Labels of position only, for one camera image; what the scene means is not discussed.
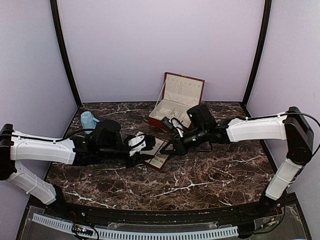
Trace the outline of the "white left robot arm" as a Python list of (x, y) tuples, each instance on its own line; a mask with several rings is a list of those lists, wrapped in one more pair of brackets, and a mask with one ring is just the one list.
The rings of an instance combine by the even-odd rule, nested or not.
[(121, 125), (109, 119), (60, 139), (28, 135), (7, 123), (0, 130), (0, 179), (50, 206), (58, 217), (67, 218), (71, 208), (64, 202), (62, 190), (27, 169), (23, 160), (88, 166), (98, 164), (103, 158), (120, 158), (126, 168), (132, 168), (151, 160), (153, 155), (147, 151), (155, 146), (156, 138), (145, 133), (122, 139)]

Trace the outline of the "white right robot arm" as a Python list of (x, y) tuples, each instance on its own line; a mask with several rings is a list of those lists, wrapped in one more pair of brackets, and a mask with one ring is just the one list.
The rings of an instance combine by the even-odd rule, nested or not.
[(177, 135), (160, 152), (163, 155), (183, 156), (189, 149), (208, 143), (231, 144), (242, 141), (263, 141), (279, 143), (286, 147), (283, 161), (277, 165), (274, 177), (268, 183), (262, 201), (255, 205), (255, 213), (266, 217), (275, 208), (287, 187), (292, 184), (308, 164), (318, 149), (314, 148), (314, 131), (308, 119), (316, 124), (313, 116), (292, 106), (287, 111), (258, 117), (235, 117), (217, 122), (204, 104), (196, 105), (187, 111), (193, 126), (188, 129), (175, 117), (163, 117), (161, 123)]

